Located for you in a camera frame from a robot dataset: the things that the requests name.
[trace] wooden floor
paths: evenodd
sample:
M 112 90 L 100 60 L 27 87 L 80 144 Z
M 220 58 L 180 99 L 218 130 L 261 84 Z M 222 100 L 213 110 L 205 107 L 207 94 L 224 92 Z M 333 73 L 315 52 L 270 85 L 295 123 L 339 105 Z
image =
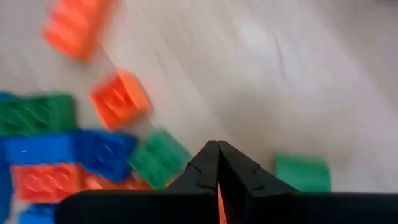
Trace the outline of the wooden floor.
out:
M 196 153 L 225 139 L 266 169 L 275 151 L 328 159 L 335 191 L 398 191 L 398 2 L 124 0 L 90 65 L 41 38 L 50 0 L 0 1 L 0 89 L 68 91 L 136 73 L 165 127 Z

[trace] green lego brick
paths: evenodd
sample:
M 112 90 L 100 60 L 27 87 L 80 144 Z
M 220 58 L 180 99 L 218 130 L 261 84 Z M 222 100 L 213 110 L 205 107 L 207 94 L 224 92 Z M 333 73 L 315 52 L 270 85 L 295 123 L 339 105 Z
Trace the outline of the green lego brick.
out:
M 275 166 L 276 176 L 298 190 L 306 192 L 331 190 L 329 168 L 322 159 L 277 154 Z
M 166 130 L 158 130 L 142 142 L 129 156 L 127 163 L 154 189 L 184 170 L 191 155 Z
M 75 102 L 70 95 L 14 98 L 0 102 L 0 135 L 19 136 L 75 129 Z

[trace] orange part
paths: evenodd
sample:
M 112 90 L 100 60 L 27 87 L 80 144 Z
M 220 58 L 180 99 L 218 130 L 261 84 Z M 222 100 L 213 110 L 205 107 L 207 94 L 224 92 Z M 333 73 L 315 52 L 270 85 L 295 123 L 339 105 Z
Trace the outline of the orange part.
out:
M 114 131 L 150 110 L 149 100 L 130 72 L 116 76 L 91 94 L 91 101 L 105 127 Z
M 224 203 L 223 198 L 221 197 L 220 186 L 218 186 L 218 216 L 220 218 L 220 224 L 226 224 Z
M 65 55 L 88 61 L 115 0 L 60 0 L 44 39 Z
M 86 190 L 150 190 L 152 189 L 146 182 L 137 181 L 133 177 L 128 177 L 122 183 L 113 183 L 98 175 L 86 172 L 84 178 Z
M 13 166 L 14 188 L 27 203 L 59 203 L 81 190 L 79 169 L 73 164 Z

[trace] toy brick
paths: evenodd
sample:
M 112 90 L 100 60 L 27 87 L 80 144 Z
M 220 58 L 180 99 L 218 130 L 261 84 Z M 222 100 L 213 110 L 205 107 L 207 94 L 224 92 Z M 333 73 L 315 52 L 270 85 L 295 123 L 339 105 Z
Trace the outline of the toy brick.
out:
M 10 199 L 12 195 L 12 182 L 9 166 L 0 167 L 0 198 Z
M 301 191 L 329 192 L 331 190 L 329 167 L 320 158 L 278 153 L 275 175 Z
M 138 138 L 132 135 L 85 130 L 76 135 L 75 148 L 87 171 L 120 182 L 131 171 L 126 158 L 137 143 Z
M 70 134 L 10 138 L 4 143 L 7 161 L 19 166 L 75 162 L 73 147 Z
M 17 197 L 26 203 L 59 203 L 81 190 L 76 165 L 12 166 L 12 172 Z
M 91 101 L 103 124 L 110 131 L 150 110 L 144 90 L 129 72 L 116 72 L 112 80 L 93 91 Z
M 9 166 L 0 167 L 0 223 L 9 216 L 12 195 L 12 184 Z
M 4 223 L 10 212 L 10 199 L 0 198 L 0 223 Z
M 19 214 L 20 224 L 54 224 L 54 215 L 58 205 L 31 205 L 26 212 Z
M 0 91 L 0 100 L 8 100 L 12 98 L 17 98 L 15 95 L 9 92 Z
M 184 170 L 190 158 L 189 152 L 173 136 L 159 130 L 141 143 L 127 162 L 151 187 L 162 189 Z
M 0 101 L 10 100 L 16 98 L 15 95 L 1 91 L 0 92 Z M 9 163 L 6 161 L 6 151 L 4 149 L 4 142 L 6 138 L 0 138 L 0 167 L 7 167 L 9 169 Z
M 88 61 L 115 0 L 60 0 L 44 39 L 61 53 Z
M 38 96 L 0 102 L 1 135 L 55 133 L 75 128 L 75 104 L 71 96 Z
M 129 176 L 121 183 L 114 183 L 98 175 L 87 172 L 84 178 L 86 190 L 150 190 L 145 181 L 138 181 Z

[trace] blue lego brick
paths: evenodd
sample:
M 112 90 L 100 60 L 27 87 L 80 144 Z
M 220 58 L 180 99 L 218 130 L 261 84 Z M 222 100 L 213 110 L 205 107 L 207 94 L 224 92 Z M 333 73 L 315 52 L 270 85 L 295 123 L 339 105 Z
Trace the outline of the blue lego brick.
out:
M 9 167 L 9 163 L 6 159 L 6 150 L 4 148 L 5 141 L 7 141 L 7 138 L 0 137 L 0 168 Z
M 0 167 L 0 199 L 9 200 L 12 194 L 12 182 L 10 168 Z
M 0 197 L 0 223 L 4 223 L 10 213 L 10 199 Z
M 19 166 L 41 163 L 75 162 L 71 134 L 9 138 L 4 143 L 6 160 Z
M 58 205 L 31 205 L 26 212 L 19 214 L 20 224 L 54 224 L 54 214 Z
M 138 143 L 136 136 L 82 130 L 75 140 L 78 161 L 86 170 L 113 182 L 120 182 L 129 175 L 131 168 L 126 158 Z
M 10 98 L 16 98 L 16 96 L 6 91 L 0 91 L 0 100 L 8 100 Z

